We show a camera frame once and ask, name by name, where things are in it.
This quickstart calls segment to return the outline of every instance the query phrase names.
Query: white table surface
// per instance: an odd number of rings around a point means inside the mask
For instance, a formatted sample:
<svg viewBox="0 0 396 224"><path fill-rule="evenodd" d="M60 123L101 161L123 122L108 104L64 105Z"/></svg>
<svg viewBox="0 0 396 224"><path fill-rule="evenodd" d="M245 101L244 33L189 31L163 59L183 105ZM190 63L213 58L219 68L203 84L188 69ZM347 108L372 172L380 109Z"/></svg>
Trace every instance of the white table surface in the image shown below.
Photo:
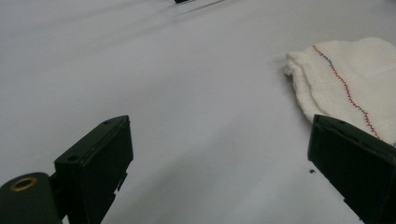
<svg viewBox="0 0 396 224"><path fill-rule="evenodd" d="M394 0L0 0L0 183L129 115L103 223L361 223L307 160L285 54L396 44Z"/></svg>

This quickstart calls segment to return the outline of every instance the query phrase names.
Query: white cloth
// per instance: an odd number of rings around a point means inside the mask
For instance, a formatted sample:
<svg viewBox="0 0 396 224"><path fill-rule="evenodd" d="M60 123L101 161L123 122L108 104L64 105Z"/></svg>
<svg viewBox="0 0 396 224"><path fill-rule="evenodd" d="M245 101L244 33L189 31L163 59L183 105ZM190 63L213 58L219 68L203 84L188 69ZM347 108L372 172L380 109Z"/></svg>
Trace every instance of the white cloth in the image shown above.
<svg viewBox="0 0 396 224"><path fill-rule="evenodd" d="M287 54L297 100L315 114L344 120L396 147L396 48L368 37L330 41Z"/></svg>

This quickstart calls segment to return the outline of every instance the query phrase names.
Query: screw hole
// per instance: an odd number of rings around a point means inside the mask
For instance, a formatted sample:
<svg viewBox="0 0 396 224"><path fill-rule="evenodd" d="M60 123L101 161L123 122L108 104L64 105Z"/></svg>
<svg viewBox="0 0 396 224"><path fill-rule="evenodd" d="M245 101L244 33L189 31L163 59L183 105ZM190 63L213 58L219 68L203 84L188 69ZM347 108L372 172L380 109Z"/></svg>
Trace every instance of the screw hole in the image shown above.
<svg viewBox="0 0 396 224"><path fill-rule="evenodd" d="M35 177L25 177L11 185L10 189L15 192L23 191L32 187L36 182L37 178Z"/></svg>
<svg viewBox="0 0 396 224"><path fill-rule="evenodd" d="M68 161L76 161L77 159L78 159L78 156L76 156L76 155L69 156L69 157L67 158Z"/></svg>

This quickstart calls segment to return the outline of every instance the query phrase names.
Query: dark green plastic part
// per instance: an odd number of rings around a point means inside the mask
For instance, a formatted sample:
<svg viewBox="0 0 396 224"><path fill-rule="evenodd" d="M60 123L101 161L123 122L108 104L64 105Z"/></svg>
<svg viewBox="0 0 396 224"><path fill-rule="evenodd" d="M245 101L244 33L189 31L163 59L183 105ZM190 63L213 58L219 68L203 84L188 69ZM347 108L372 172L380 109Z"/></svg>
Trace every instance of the dark green plastic part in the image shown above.
<svg viewBox="0 0 396 224"><path fill-rule="evenodd" d="M107 120L55 161L70 223L100 223L133 160L128 116Z"/></svg>
<svg viewBox="0 0 396 224"><path fill-rule="evenodd" d="M396 149L339 119L315 115L308 159L364 223L396 222Z"/></svg>

